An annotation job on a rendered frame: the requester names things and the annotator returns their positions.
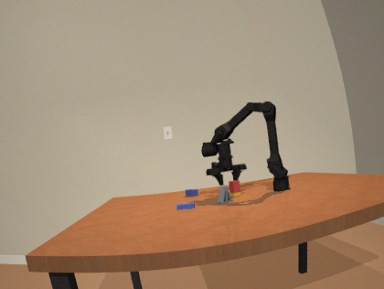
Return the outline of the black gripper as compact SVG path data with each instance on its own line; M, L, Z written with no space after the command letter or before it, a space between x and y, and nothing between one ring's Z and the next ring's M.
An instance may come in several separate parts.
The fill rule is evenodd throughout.
M220 167L218 168L211 168L207 170L207 176L213 176L216 178L219 182L219 185L223 185L223 175L221 173L223 172L229 172L233 170L231 173L233 175L233 181L239 180L240 173L243 172L241 170L246 169L246 164L243 165L233 165L231 163L232 155L220 155L218 157L220 162ZM225 169L226 168L226 169ZM229 168L229 169L228 169ZM224 170L225 169L225 170Z

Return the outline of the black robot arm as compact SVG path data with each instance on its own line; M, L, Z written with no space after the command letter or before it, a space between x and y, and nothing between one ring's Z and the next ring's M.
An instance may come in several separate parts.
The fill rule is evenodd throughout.
M249 102L232 119L222 124L215 130L215 134L209 143L203 143L202 155L204 157L230 154L230 135L234 128L242 123L252 112L262 112L267 123L267 132L270 146L270 158L267 158L269 171L274 175L273 191L290 190L288 170L283 167L282 159L278 152L278 137L276 131L276 108L271 102ZM228 139L229 138L229 139ZM227 141L223 141L226 140ZM221 144L217 144L221 143Z

